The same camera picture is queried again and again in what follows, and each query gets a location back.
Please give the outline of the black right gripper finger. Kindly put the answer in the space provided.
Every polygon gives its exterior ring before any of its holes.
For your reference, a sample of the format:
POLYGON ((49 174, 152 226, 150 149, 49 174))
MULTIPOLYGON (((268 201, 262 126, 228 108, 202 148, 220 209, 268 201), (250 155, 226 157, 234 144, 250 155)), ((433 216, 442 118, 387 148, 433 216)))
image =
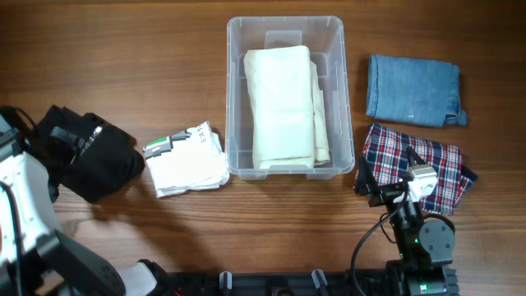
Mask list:
POLYGON ((377 182, 364 155, 360 155, 354 191, 360 196, 371 196, 378 191, 377 182))
POLYGON ((418 155, 414 148, 408 146, 406 148, 406 155, 408 158, 408 166, 413 167, 423 164, 423 159, 418 155))

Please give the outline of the cream cloth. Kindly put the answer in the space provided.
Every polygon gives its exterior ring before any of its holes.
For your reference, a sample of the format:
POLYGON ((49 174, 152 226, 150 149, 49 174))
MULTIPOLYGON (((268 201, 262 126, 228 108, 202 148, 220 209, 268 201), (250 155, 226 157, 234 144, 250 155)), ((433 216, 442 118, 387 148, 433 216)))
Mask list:
POLYGON ((253 115, 256 169, 330 162, 323 91, 304 45, 247 51, 243 59, 253 115))

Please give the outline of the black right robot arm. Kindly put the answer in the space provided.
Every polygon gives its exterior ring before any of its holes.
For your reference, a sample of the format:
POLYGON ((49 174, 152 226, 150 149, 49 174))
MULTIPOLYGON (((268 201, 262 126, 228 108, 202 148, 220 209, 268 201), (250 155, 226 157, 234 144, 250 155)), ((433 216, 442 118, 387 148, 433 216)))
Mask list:
POLYGON ((363 235, 355 247, 350 276, 353 291, 364 295, 356 270, 358 253, 367 239, 385 223, 394 232, 399 260, 385 264, 385 276, 380 283, 390 295, 458 295, 456 271, 447 266, 453 262, 455 226, 438 214, 422 213, 420 200, 429 196, 438 183, 436 171, 412 147, 406 149, 408 168, 397 182, 379 185, 365 156, 359 160, 358 184, 355 192, 369 197, 369 206, 386 207, 381 218, 363 235))

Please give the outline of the black garment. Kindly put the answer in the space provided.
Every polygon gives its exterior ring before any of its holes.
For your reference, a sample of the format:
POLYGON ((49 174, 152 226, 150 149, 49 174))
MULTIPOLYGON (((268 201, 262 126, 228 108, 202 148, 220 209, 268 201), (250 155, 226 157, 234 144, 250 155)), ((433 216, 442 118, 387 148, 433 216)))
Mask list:
POLYGON ((95 203, 120 191, 144 170, 132 136, 95 113, 80 115, 54 105, 36 128, 47 151, 52 201, 63 185, 95 203))

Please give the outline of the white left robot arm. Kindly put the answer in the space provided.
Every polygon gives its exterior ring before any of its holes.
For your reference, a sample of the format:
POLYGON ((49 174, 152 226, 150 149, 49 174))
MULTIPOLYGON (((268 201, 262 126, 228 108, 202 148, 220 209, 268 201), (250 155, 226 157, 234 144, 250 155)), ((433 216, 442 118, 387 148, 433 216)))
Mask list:
POLYGON ((169 295, 172 280, 140 260, 118 270, 68 237, 53 208, 64 186, 89 203, 125 187, 144 169, 128 133, 94 113, 52 106, 35 123, 1 108, 1 293, 33 295, 44 277, 62 284, 52 295, 169 295))

